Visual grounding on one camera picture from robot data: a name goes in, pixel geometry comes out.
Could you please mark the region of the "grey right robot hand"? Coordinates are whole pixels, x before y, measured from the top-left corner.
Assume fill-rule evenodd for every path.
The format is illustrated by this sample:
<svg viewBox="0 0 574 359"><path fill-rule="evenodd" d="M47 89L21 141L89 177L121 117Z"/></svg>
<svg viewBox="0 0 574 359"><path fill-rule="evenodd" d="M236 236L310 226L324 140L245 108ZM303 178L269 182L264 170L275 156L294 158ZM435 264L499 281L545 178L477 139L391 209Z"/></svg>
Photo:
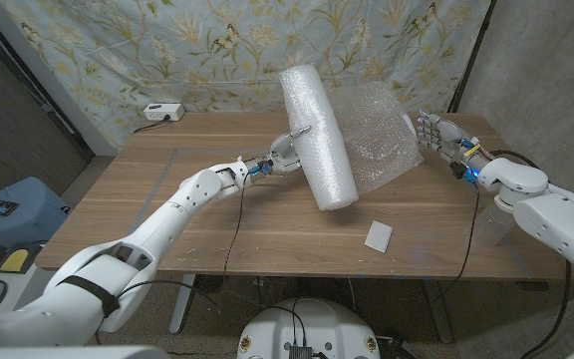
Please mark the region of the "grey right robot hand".
<svg viewBox="0 0 574 359"><path fill-rule="evenodd" d="M418 144L436 151L449 164L471 169L471 159L479 149L478 140L452 121L420 111Z"/></svg>

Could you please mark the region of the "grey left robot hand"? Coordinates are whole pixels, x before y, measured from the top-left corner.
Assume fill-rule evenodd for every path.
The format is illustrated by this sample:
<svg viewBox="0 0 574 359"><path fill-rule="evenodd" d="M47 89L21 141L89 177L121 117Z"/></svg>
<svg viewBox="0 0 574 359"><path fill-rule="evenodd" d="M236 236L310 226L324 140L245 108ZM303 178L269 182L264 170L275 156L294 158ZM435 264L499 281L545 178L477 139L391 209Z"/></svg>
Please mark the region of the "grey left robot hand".
<svg viewBox="0 0 574 359"><path fill-rule="evenodd" d="M271 145L269 153L258 162L260 171L266 175L288 176L302 166L294 147L294 141L311 130L310 126L279 136Z"/></svg>

